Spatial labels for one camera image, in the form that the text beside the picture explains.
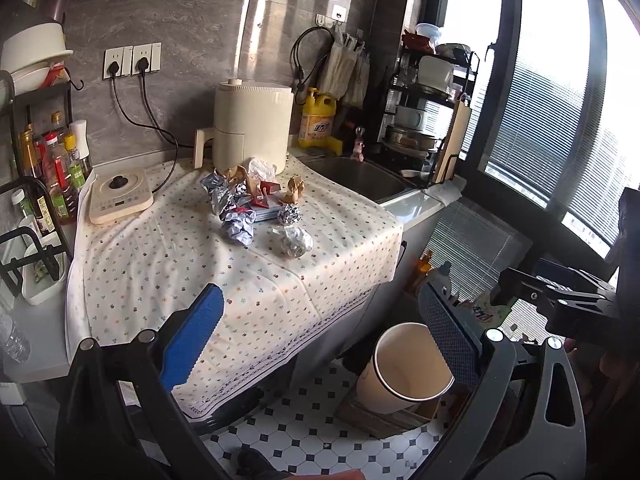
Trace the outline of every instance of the bowl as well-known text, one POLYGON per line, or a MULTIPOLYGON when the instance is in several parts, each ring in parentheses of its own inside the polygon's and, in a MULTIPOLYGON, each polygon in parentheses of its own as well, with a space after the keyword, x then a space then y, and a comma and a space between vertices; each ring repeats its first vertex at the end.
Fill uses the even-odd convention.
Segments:
POLYGON ((59 62, 73 52, 66 49, 59 23, 42 23, 25 28, 4 42, 0 70, 14 73, 43 61, 59 62))
MULTIPOLYGON (((47 61, 36 63, 33 66, 12 73, 11 77, 14 79, 15 94, 20 95, 31 92, 32 90, 37 90, 42 83, 44 83, 48 74, 49 63, 47 61)), ((9 92, 7 91, 6 83, 0 80, 0 107, 4 107, 8 101, 9 92)))

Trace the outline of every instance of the yellow bottle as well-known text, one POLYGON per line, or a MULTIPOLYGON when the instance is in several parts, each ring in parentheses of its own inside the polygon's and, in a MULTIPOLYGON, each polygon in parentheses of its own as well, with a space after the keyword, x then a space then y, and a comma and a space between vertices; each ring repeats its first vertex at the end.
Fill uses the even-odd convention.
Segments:
POLYGON ((325 146, 326 138, 331 135, 334 124, 336 101, 328 95, 319 94, 317 88, 310 88, 302 107, 302 121, 298 145, 300 148, 309 146, 325 146))

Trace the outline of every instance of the sink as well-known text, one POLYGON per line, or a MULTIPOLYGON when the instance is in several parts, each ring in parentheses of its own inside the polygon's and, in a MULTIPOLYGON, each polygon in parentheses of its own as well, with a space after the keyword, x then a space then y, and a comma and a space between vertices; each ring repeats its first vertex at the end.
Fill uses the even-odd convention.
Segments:
POLYGON ((414 187, 400 176, 371 162, 334 156, 301 160, 316 173, 381 204, 414 187))

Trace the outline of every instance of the foil ball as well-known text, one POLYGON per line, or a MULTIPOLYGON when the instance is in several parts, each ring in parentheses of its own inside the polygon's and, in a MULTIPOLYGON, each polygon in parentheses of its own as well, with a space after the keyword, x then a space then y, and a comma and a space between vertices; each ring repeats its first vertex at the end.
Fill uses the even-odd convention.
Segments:
POLYGON ((282 225, 292 225, 302 220, 302 213, 297 205, 285 204, 278 211, 278 222, 282 225))

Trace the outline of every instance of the polka dot tablecloth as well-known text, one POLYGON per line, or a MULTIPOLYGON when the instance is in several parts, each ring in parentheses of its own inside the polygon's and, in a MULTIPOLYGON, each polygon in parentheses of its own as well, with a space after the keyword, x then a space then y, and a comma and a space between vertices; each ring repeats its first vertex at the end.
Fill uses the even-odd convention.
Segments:
MULTIPOLYGON (((169 168, 147 170, 152 188, 169 168)), ((188 382, 172 391, 194 419, 209 416, 360 306, 373 286, 392 280, 402 237, 402 224, 382 207, 291 157, 278 181, 304 179, 299 225, 314 249, 299 259, 284 256, 271 231, 275 220, 254 224, 246 248, 220 230, 200 185, 209 172, 180 160, 149 209, 103 226, 88 220, 85 186, 66 305, 71 360, 83 338, 104 346, 129 342, 188 308, 207 283, 219 286, 224 316, 188 382)))

